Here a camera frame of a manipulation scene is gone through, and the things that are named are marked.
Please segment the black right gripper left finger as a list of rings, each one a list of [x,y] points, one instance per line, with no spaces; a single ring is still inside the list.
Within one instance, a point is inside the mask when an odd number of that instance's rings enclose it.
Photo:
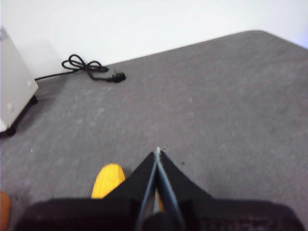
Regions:
[[[149,153],[132,174],[103,199],[60,198],[32,204],[17,231],[134,230],[153,193],[156,161]]]

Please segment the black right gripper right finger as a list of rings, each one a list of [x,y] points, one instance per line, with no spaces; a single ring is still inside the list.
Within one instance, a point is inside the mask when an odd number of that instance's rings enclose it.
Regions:
[[[260,200],[218,199],[193,183],[167,155],[157,153],[164,209],[186,231],[300,231],[286,205]]]

